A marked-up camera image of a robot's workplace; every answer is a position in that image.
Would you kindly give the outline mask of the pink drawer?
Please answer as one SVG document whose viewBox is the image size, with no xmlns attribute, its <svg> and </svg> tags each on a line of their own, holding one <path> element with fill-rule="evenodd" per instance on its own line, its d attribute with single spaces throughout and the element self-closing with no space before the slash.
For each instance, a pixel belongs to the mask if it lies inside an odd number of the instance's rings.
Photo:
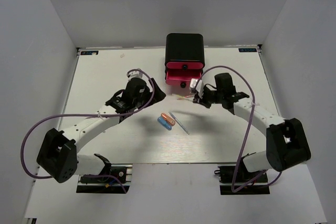
<svg viewBox="0 0 336 224">
<path fill-rule="evenodd" d="M 180 86 L 183 88 L 190 85 L 192 79 L 199 79 L 202 75 L 202 70 L 182 70 L 170 69 L 165 72 L 165 83 L 170 86 Z"/>
<path fill-rule="evenodd" d="M 193 61 L 172 61 L 165 64 L 167 69 L 179 69 L 179 70 L 198 70 L 203 69 L 204 64 L 202 62 Z"/>
</svg>

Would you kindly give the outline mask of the orange translucent correction tape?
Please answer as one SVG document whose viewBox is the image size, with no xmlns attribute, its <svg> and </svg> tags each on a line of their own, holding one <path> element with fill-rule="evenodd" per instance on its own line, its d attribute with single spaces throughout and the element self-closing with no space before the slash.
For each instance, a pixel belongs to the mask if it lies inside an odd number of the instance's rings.
<svg viewBox="0 0 336 224">
<path fill-rule="evenodd" d="M 170 125 L 174 126 L 175 125 L 175 120 L 167 115 L 166 113 L 161 113 L 161 117 Z"/>
</svg>

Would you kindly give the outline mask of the blue translucent correction tape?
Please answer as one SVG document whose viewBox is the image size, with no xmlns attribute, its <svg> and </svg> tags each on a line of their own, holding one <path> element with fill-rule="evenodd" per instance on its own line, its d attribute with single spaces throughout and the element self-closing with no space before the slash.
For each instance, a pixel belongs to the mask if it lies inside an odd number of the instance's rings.
<svg viewBox="0 0 336 224">
<path fill-rule="evenodd" d="M 172 129 L 172 126 L 163 117 L 159 116 L 157 121 L 167 130 L 170 131 Z"/>
</svg>

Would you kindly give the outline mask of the orange double-ended marker pen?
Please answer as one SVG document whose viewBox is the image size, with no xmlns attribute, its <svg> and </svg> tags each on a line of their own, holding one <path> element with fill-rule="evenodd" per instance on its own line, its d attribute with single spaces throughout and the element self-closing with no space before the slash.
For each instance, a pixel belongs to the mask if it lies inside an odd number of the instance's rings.
<svg viewBox="0 0 336 224">
<path fill-rule="evenodd" d="M 177 100 L 192 100 L 192 99 L 194 99 L 193 94 L 188 94 L 188 95 L 185 95 L 185 96 L 177 95 Z"/>
</svg>

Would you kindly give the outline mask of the clear blue ballpoint pen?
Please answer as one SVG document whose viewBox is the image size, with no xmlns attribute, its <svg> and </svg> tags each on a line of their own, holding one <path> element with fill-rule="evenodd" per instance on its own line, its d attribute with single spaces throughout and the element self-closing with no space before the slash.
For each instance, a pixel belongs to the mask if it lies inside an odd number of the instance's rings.
<svg viewBox="0 0 336 224">
<path fill-rule="evenodd" d="M 172 117 L 172 119 L 181 127 L 181 129 L 186 133 L 186 134 L 190 134 L 189 131 L 186 129 L 186 127 L 181 123 L 181 121 L 170 111 L 169 112 L 170 116 Z"/>
</svg>

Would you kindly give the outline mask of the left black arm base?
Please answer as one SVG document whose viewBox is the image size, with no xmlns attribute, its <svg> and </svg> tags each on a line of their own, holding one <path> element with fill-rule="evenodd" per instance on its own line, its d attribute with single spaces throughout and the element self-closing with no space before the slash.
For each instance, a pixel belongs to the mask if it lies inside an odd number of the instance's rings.
<svg viewBox="0 0 336 224">
<path fill-rule="evenodd" d="M 132 179 L 132 165 L 112 164 L 100 154 L 77 155 L 76 192 L 80 194 L 125 194 Z"/>
</svg>

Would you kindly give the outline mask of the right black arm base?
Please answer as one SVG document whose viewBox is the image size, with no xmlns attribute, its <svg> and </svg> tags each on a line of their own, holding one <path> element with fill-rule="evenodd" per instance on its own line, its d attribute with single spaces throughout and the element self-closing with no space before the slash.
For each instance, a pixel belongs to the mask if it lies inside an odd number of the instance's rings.
<svg viewBox="0 0 336 224">
<path fill-rule="evenodd" d="M 243 168 L 238 169 L 235 188 L 242 186 L 244 183 L 251 180 L 251 182 L 242 188 L 240 191 L 232 192 L 232 181 L 234 175 L 234 165 L 219 166 L 214 170 L 214 175 L 219 178 L 219 188 L 221 195 L 269 195 L 270 190 L 268 184 L 268 177 L 263 173 L 260 177 L 255 178 L 260 172 L 249 173 Z"/>
</svg>

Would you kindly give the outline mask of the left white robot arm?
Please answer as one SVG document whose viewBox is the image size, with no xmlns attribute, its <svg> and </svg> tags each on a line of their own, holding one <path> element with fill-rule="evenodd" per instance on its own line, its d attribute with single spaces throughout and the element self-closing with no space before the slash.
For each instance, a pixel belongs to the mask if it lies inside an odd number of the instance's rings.
<svg viewBox="0 0 336 224">
<path fill-rule="evenodd" d="M 73 175 L 95 177 L 104 182 L 110 178 L 111 163 L 100 154 L 82 155 L 80 150 L 105 130 L 130 117 L 133 112 L 165 99 L 166 94 L 154 79 L 150 90 L 138 77 L 128 81 L 93 116 L 66 129 L 49 130 L 37 156 L 37 163 L 58 183 Z"/>
</svg>

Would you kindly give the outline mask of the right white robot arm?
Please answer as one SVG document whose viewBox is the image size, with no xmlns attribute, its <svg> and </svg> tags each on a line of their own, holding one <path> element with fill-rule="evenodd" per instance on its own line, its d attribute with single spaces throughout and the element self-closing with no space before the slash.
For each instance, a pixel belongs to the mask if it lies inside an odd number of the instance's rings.
<svg viewBox="0 0 336 224">
<path fill-rule="evenodd" d="M 231 114 L 250 122 L 266 138 L 265 151 L 242 158 L 242 165 L 237 168 L 241 180 L 250 181 L 260 170 L 282 172 L 311 158 L 306 134 L 298 119 L 284 119 L 253 103 L 249 95 L 236 91 L 229 73 L 217 74 L 215 83 L 210 89 L 202 80 L 192 79 L 190 90 L 194 103 L 206 108 L 220 104 Z"/>
</svg>

